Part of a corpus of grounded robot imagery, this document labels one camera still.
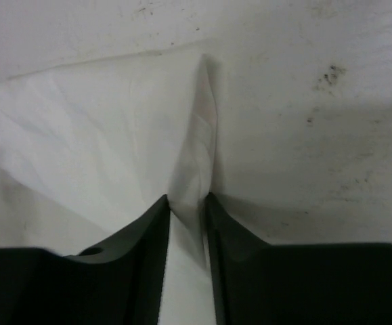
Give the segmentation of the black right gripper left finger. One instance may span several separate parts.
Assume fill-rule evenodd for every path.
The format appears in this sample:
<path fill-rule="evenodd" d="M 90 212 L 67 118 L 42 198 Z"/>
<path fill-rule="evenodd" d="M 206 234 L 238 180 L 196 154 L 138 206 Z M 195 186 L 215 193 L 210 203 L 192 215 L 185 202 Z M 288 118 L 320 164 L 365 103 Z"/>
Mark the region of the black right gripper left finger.
<path fill-rule="evenodd" d="M 162 196 L 78 255 L 0 248 L 0 324 L 157 324 L 169 226 Z"/>

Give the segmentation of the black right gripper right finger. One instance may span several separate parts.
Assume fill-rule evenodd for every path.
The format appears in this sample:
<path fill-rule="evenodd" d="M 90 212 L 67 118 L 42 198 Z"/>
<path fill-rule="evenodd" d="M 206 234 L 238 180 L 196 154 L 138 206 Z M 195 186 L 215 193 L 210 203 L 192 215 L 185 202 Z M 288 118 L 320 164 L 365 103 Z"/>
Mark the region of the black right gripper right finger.
<path fill-rule="evenodd" d="M 392 244 L 269 244 L 204 201 L 218 324 L 392 324 Z"/>

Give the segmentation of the white tank top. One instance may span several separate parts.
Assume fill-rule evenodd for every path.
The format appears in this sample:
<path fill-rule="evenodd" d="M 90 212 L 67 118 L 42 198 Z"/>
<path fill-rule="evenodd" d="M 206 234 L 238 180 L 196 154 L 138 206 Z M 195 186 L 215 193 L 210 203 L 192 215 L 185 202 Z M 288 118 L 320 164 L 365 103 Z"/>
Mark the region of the white tank top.
<path fill-rule="evenodd" d="M 157 324 L 216 322 L 200 218 L 216 126 L 201 53 L 63 66 L 0 83 L 0 167 L 11 178 L 100 226 L 104 239 L 167 197 Z"/>

